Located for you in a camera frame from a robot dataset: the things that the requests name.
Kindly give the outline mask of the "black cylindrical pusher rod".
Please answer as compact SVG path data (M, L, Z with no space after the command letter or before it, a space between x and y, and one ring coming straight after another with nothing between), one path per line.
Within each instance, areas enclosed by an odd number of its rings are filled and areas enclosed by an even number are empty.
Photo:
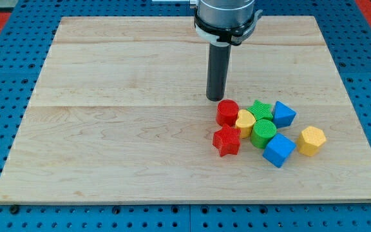
M224 97L231 46L209 45L206 97L220 101Z

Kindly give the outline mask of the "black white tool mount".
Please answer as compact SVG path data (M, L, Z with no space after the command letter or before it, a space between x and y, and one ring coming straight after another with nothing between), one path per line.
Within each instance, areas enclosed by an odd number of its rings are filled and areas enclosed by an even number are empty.
M262 17L263 10L253 12L249 20L234 28L217 28L202 21L195 12L194 25L196 33L204 40L215 46L240 46L248 39L256 27L257 21Z

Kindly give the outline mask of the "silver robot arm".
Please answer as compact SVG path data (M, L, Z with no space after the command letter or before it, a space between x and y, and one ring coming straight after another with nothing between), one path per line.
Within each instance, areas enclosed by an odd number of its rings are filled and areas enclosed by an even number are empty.
M209 43L206 97L220 101L224 97L231 47L248 39L263 11L255 9L255 0L199 0L196 2L196 33Z

